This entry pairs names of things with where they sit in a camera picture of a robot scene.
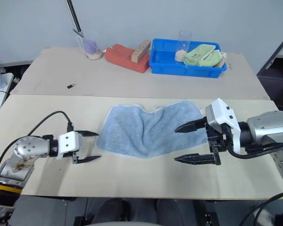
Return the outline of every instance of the blue towel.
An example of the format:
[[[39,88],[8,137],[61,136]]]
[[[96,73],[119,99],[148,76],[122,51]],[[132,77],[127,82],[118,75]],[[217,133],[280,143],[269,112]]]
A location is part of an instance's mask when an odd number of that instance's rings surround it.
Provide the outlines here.
[[[138,158],[194,147],[207,142],[204,128],[191,133],[175,133],[174,130],[200,118],[199,109],[190,101],[180,101],[151,113],[137,105],[117,105],[106,117],[97,147]]]

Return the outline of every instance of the wooden block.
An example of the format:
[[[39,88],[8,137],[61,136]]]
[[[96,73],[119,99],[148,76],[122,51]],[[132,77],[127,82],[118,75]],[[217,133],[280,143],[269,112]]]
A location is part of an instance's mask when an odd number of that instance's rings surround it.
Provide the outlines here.
[[[151,41],[150,40],[145,40],[143,41],[142,45],[136,49],[132,55],[131,55],[131,61],[138,63],[139,60],[142,58],[142,56],[147,52],[147,50],[150,48]]]

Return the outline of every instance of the light wood board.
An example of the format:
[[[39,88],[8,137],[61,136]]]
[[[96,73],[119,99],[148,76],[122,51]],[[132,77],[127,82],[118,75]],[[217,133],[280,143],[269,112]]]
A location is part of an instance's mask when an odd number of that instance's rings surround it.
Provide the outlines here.
[[[145,110],[179,99],[66,97],[12,95],[0,109],[0,154],[15,138],[25,136],[44,116],[65,111],[75,129],[99,132],[114,105],[141,105]],[[192,100],[205,107],[212,100]],[[272,101],[225,100],[239,121],[276,110]],[[67,121],[55,115],[34,135],[66,132]],[[94,138],[84,138],[80,156],[101,154],[96,161],[73,165],[70,158],[39,159],[23,194],[88,197],[160,197],[193,199],[264,199],[283,192],[281,179],[269,155],[240,160],[221,153],[222,165],[193,166],[174,161],[186,153],[208,153],[208,145],[148,160],[102,152],[93,148]]]
[[[78,48],[44,49],[12,94],[192,99],[269,99],[242,53],[227,54],[218,79],[135,72]]]

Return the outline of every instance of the gray floor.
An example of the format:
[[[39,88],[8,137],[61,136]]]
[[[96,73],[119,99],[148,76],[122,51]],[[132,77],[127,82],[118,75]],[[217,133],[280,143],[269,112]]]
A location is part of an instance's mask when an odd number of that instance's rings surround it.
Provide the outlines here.
[[[108,198],[77,198],[74,201],[26,196],[19,198],[9,223],[12,226],[73,226],[76,216],[98,212]],[[156,223],[156,211],[152,199],[125,199],[132,208],[132,220]],[[221,226],[238,225],[248,211],[261,201],[206,202],[207,211],[217,212]],[[177,200],[184,225],[196,226],[192,200]],[[283,200],[275,201],[266,208],[273,214],[283,213]],[[252,225],[252,219],[246,224]]]

